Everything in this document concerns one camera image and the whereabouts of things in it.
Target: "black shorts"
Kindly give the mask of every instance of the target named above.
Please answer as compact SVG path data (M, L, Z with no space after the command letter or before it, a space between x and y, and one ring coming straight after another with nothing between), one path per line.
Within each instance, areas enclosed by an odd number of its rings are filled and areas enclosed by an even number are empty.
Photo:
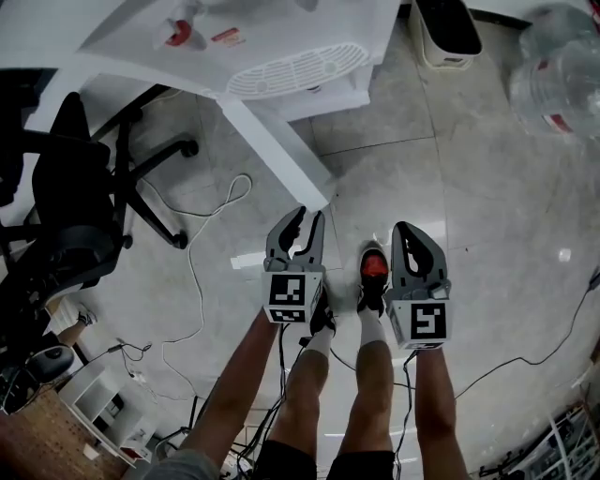
M368 478L392 480L394 452L342 454L335 460L327 480ZM317 464L309 454L280 442L265 442L256 461L252 480L315 480Z

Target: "tiled floor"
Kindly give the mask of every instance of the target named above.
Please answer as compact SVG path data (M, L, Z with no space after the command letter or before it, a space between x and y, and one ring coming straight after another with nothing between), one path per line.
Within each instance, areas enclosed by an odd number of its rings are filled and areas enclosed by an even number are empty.
M294 124L338 178L337 195L325 209L324 253L341 321L337 353L353 362L359 343L353 293L360 244L376 238L389 247L390 229L408 220L447 253L455 327L444 350L457 392L504 360L518 355L536 360L553 349L568 329L600 251L600 164L578 144L523 131L503 87L518 63L517 33L478 27L487 53L465 72L437 73L415 64L405 24L399 23L376 70L370 105ZM192 249L204 294L202 333L165 348L167 359L206 395L261 305L261 266L233 269L232 260L262 252L266 234L296 202L204 98L181 94L149 106L134 128L132 151L141 155L183 130L199 138L201 153L173 158L150 177L173 206L208 213L224 200L238 173L248 173L254 182L246 199L210 221ZM241 183L235 191L242 188ZM200 226L198 220L175 217L147 187L142 193L173 229L184 226L193 233ZM85 332L84 341L93 352L116 337L138 345L152 341L154 348L132 367L156 393L187 398L189 386L160 360L161 340L188 335L201 321L186 254L168 247L136 217L131 228L134 247L122 254L112 275L85 294L100 324ZM571 338L543 366L512 364L459 399L457 434L470 470L531 438L546 423L546 412L560 409L575 394L572 380L586 368L600 334L598 307L592 293ZM385 327L402 380L406 354L394 346L390 325ZM304 334L296 329L286 334L288 364ZM120 358L107 361L123 372ZM132 389L141 404L155 408L146 390ZM332 358L319 429L318 461L324 467L338 449L355 391L353 373ZM277 392L274 349L256 406L270 406ZM157 403L161 432L187 423L191 401L159 397ZM406 391L398 387L391 426L395 442L407 406ZM252 415L250 423L260 412ZM401 457L404 477L420 477L413 418Z

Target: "trash bin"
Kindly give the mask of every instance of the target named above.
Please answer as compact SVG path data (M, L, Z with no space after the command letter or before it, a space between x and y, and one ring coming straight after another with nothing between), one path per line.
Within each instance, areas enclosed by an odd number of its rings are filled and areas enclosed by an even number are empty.
M409 29L420 63L429 68L464 70L483 51L460 0L412 0Z

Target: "knee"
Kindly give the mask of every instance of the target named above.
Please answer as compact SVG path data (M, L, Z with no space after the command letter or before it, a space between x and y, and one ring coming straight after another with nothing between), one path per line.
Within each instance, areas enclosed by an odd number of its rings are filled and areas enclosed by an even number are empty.
M392 391L387 385L359 393L356 408L364 416L389 414L392 410Z
M320 404L317 398L288 396L281 407L280 418L288 423L302 424L306 421L318 421Z

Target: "white cable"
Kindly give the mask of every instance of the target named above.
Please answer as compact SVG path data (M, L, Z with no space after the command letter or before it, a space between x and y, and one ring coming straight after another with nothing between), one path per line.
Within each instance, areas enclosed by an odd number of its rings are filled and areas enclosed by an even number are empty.
M143 108L143 109L145 109L145 108L146 108L146 107L148 107L149 105L152 105L153 103L157 103L157 102L159 102L159 101L162 101L162 100L170 100L171 98L175 98L175 97L177 97L177 96L178 96L180 93L182 93L182 92L183 92L183 90L177 90L177 92L175 92L175 93L174 93L174 94L172 94L172 95L168 95L167 97L156 97L154 100L152 100L152 101L149 101L149 102L148 102L148 103L146 103L145 105L142 105L142 108Z
M234 199L232 199L232 191L233 191L233 187L235 186L235 182L237 182L239 179L242 179L242 178L245 179L247 181L247 183L248 183L247 190L242 195L240 195L239 197L235 197ZM154 190L154 192L157 194L157 196L160 198L160 200L164 203L164 205L167 208L169 208L169 210L171 210L172 212L174 212L175 214L183 215L185 217L201 218L201 219L205 220L204 224L194 234L194 236L192 237L191 241L187 245L187 263L189 265L189 270L191 271L191 275L194 278L194 283L196 284L196 290L198 291L198 296L200 297L200 319L201 319L200 327L195 332L193 332L190 335L187 335L185 337L181 337L181 338L178 338L178 339L175 339L175 340L164 340L161 343L161 345L160 345L160 349L162 350L162 361L163 361L163 363L167 367L169 367L172 371L174 371L177 375L179 375L182 379L184 379L187 382L187 384L191 387L192 391L194 392L194 395L197 396L197 397L199 397L198 392L196 392L196 389L194 388L194 385L189 380L189 378L186 377L179 370L177 370L169 362L167 362L167 359L165 358L165 344L166 343L175 344L175 343L180 343L182 341L190 340L190 339L196 337L198 334L200 334L200 332L204 329L203 290L200 287L200 282L198 281L198 277L196 277L196 272L194 271L194 266L193 266L192 261L191 261L191 247L194 244L194 241L202 233L202 231L204 230L204 227L206 227L206 225L208 224L208 221L211 218L216 217L219 213L221 213L223 211L223 209L225 207L227 207L229 205L233 205L234 203L239 202L240 200L243 200L243 199L246 198L246 196L252 190L252 179L248 175L246 175L245 173L240 173L239 175L236 175L235 178L232 180L231 184L229 185L229 192L227 193L227 199L225 199L225 202L222 203L220 206L218 206L213 211L213 213L211 213L211 214L197 214L197 213L193 213L193 212L186 212L184 210L177 210L176 208L171 207L165 201L165 199L162 197L162 195L160 195L160 193L158 192L157 188L154 185L152 185L150 182L148 182L144 178L142 180L144 181L144 183L146 185L148 185L151 189ZM190 398L172 398L172 397L168 397L166 395L161 395L161 394L156 394L156 395L159 396L159 397L169 398L171 400L189 400L189 399L193 398L193 397L190 397Z

